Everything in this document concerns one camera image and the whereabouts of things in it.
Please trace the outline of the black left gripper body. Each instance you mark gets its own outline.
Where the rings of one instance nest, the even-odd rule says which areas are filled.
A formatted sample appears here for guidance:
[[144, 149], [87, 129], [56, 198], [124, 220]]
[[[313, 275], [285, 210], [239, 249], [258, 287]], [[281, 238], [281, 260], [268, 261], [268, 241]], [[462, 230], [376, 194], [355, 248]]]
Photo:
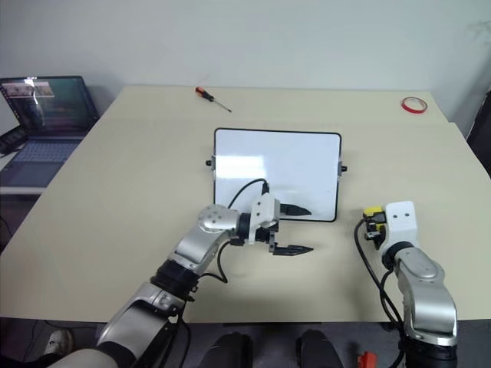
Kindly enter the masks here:
[[279, 221], [268, 228], [258, 228], [255, 231], [255, 241], [262, 242], [269, 246], [269, 252], [273, 255], [286, 255], [287, 248], [278, 245], [275, 235], [279, 230]]

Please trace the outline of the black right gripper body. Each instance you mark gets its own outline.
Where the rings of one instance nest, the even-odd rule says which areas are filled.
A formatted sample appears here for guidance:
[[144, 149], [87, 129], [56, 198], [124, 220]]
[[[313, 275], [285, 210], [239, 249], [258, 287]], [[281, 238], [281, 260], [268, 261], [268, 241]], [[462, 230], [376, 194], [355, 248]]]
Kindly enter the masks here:
[[364, 238], [374, 243], [379, 250], [386, 238], [386, 225], [384, 223], [367, 222]]

